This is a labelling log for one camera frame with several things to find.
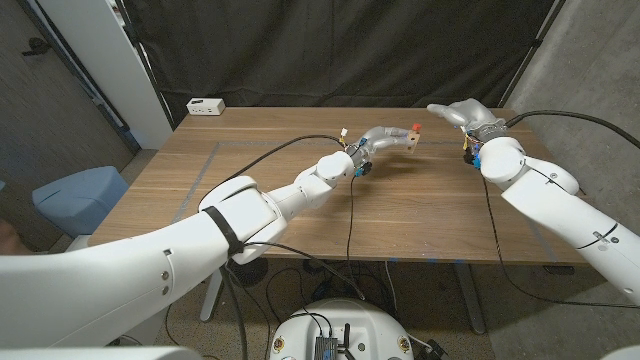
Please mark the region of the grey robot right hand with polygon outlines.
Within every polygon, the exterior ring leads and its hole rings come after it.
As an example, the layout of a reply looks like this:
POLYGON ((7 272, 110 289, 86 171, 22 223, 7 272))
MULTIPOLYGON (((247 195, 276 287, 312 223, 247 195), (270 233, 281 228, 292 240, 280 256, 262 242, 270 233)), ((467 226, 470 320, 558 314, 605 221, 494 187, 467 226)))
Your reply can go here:
POLYGON ((465 134, 483 143, 507 135, 505 120, 496 117, 488 108, 473 98, 450 105, 429 104, 427 110, 444 118, 450 124, 459 127, 465 134))

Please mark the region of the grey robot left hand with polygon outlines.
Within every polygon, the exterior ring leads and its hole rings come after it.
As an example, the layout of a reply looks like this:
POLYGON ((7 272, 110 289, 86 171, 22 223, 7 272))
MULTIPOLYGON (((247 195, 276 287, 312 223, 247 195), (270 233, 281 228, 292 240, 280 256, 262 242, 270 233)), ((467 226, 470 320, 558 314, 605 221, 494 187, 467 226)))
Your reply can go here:
POLYGON ((349 144, 345 152, 351 157, 354 167, 360 168, 371 161, 377 150, 390 146, 409 148, 415 143, 416 135, 410 130, 377 126, 368 130, 357 142, 349 144))

